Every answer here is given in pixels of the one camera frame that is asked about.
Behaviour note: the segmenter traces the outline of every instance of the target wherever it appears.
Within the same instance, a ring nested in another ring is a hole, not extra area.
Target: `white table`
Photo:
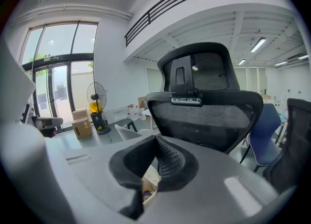
[[[146,116],[150,116],[150,122],[151,122],[151,130],[155,130],[156,129],[156,123],[153,120],[151,113],[149,111],[149,109],[146,109],[145,111],[142,112],[142,114],[146,115]]]

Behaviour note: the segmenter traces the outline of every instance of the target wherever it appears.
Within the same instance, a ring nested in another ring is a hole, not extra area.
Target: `fluorescent light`
[[[246,60],[245,59],[243,59],[242,61],[240,61],[240,63],[239,63],[239,65],[241,65],[243,62],[245,62]]]
[[[287,62],[278,63],[278,64],[275,64],[275,66],[280,66],[282,64],[287,64]]]
[[[298,59],[306,59],[306,58],[308,58],[308,55],[303,55],[303,56],[299,57]]]
[[[259,41],[257,42],[257,44],[251,49],[251,52],[255,52],[256,50],[259,49],[259,47],[261,45],[263,45],[263,43],[266,41],[266,39],[264,37],[262,37],[261,39],[259,39]]]

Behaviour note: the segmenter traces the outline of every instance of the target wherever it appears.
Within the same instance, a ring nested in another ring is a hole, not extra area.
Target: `floor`
[[[70,150],[70,149],[81,149],[85,147],[93,147],[98,145],[109,145],[111,143],[122,142],[122,138],[120,137],[118,131],[114,127],[115,124],[119,126],[124,126],[129,122],[129,119],[121,120],[117,123],[113,123],[109,125],[111,131],[108,134],[98,135],[96,133],[95,127],[92,126],[93,135],[83,138],[77,139],[74,131],[69,131],[65,133],[61,133],[53,137],[53,140],[57,141],[60,147],[63,150]],[[137,120],[134,122],[137,130],[140,129],[150,129],[150,122]],[[243,145],[242,142],[230,153],[230,156],[240,162],[242,156],[244,155],[247,149],[246,143]],[[243,166],[250,170],[254,170],[256,167],[256,162],[251,151],[248,152],[246,158],[244,159]],[[257,174],[262,175],[264,168],[259,168]]]

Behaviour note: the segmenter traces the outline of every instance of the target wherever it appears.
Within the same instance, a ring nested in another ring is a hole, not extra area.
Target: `white chair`
[[[133,130],[127,129],[127,125],[121,127],[115,124],[115,128],[117,129],[118,133],[120,134],[121,138],[124,141],[141,136],[160,135],[160,132],[158,130],[151,130],[151,129],[141,129],[138,132],[135,132]]]

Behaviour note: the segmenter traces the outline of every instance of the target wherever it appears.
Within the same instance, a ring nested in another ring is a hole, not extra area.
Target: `black office chair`
[[[229,153],[257,122],[262,98],[240,91],[227,48],[191,44],[158,62],[166,92],[147,95],[162,135]]]
[[[297,184],[311,152],[311,102],[288,99],[286,143],[263,176],[282,193]]]

